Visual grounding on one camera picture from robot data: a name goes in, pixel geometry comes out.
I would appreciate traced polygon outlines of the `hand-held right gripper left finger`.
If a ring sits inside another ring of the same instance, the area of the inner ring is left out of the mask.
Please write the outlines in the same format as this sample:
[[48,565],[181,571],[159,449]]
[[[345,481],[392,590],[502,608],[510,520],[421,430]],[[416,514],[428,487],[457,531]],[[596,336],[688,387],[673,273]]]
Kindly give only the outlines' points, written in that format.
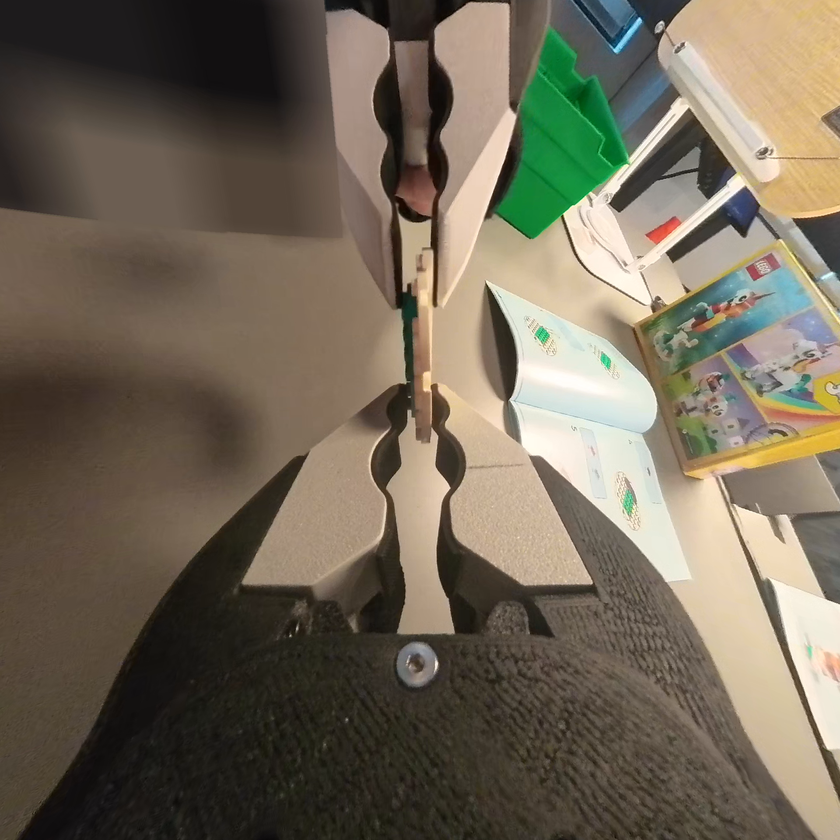
[[304,597],[386,596],[396,515],[388,486],[402,465],[404,385],[393,385],[303,460],[242,584]]

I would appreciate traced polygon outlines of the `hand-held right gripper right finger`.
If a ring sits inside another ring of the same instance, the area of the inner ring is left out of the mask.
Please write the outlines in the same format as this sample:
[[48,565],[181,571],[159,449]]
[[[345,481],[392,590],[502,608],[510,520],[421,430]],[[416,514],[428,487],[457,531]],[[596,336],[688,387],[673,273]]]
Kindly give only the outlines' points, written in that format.
[[447,484],[437,570],[447,596],[589,594],[594,582],[526,449],[433,385],[435,465]]

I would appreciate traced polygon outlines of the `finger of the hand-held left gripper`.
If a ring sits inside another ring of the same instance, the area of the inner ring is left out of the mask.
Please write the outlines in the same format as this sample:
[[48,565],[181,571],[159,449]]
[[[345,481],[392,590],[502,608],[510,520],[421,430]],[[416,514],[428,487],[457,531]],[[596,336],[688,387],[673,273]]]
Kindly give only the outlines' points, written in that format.
[[389,34],[356,9],[326,13],[332,118],[343,215],[386,303],[403,299],[394,118],[401,115]]
[[539,63],[548,1],[463,2],[432,30],[434,305],[466,270]]

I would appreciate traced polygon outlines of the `tan and green lego assembly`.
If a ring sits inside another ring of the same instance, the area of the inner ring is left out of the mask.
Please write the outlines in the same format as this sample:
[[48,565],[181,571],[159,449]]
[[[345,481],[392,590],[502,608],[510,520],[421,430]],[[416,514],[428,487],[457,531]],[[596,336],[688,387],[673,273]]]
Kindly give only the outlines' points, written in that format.
[[415,277],[402,296],[406,384],[416,440],[422,444],[430,443],[433,429],[433,314],[434,251],[425,247],[416,256]]

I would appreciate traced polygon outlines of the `lego instruction booklet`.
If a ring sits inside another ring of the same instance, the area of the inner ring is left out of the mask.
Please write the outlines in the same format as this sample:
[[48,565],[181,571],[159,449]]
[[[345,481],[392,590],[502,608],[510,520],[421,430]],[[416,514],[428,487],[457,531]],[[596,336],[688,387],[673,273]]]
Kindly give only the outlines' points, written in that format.
[[645,434],[658,414],[647,378],[606,339],[486,284],[514,437],[546,460],[668,582],[691,572]]

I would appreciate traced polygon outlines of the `yellow lego box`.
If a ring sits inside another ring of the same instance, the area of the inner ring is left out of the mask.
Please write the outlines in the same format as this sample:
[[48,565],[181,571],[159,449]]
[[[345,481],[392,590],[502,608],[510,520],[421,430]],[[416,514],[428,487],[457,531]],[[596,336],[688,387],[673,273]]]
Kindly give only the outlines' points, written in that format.
[[687,477],[838,450],[838,312],[783,241],[633,330]]

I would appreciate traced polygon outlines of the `person's left hand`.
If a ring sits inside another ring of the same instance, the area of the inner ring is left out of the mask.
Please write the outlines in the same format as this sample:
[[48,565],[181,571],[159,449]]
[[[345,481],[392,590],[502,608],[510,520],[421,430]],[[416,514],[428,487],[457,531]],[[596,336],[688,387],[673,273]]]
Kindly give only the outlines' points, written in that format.
[[422,223],[433,215],[436,189],[425,164],[407,164],[395,191],[399,214],[408,222]]

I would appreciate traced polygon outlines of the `green plastic bin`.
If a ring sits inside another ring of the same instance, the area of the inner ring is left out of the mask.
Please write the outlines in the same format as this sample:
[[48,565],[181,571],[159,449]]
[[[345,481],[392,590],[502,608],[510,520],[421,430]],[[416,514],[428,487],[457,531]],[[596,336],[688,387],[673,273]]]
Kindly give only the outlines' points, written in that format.
[[497,214],[534,239],[628,163],[602,85],[549,27],[520,103],[521,158]]

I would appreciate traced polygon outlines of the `cardboard box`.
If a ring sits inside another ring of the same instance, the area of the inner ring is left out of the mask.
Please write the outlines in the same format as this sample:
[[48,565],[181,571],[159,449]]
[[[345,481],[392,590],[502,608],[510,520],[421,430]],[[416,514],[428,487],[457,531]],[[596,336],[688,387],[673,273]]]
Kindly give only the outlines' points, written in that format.
[[735,472],[721,485],[759,577],[838,603],[838,452]]

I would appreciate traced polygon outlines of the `round wooden table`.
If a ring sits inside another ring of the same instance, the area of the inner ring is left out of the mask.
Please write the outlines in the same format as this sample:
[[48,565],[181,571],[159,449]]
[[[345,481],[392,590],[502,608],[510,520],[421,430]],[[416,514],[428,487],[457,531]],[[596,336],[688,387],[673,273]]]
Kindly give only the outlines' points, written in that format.
[[[759,204],[780,217],[838,213],[838,133],[823,118],[839,103],[838,1],[693,1],[665,28],[658,60],[689,100]],[[729,129],[710,122],[672,67],[686,43],[760,135],[759,149],[739,148]]]

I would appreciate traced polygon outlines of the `white printed leaflet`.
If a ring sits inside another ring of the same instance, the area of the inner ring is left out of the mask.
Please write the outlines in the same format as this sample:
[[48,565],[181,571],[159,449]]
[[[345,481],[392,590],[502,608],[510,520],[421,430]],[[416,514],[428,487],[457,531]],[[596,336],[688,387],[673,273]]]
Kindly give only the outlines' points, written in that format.
[[780,633],[823,747],[839,750],[839,604],[767,581]]

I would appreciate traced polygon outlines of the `white table frame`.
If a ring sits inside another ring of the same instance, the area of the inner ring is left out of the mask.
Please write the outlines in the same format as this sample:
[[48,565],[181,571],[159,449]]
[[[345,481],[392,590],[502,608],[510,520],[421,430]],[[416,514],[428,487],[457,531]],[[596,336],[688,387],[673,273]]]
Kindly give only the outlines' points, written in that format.
[[[628,162],[603,184],[600,192],[588,195],[577,206],[581,231],[597,268],[593,270],[588,266],[587,269],[604,282],[641,277],[645,268],[694,233],[742,189],[748,188],[749,183],[768,183],[780,173],[779,165],[774,162],[774,147],[770,145],[769,135],[756,122],[748,119],[729,91],[710,71],[699,51],[685,40],[675,42],[663,20],[657,22],[654,33],[661,41],[667,41],[670,47],[664,67],[679,96],[629,156]],[[722,146],[733,176],[665,241],[642,257],[625,258],[619,247],[626,246],[627,242],[608,207],[614,195],[686,112],[691,112],[710,138]]]

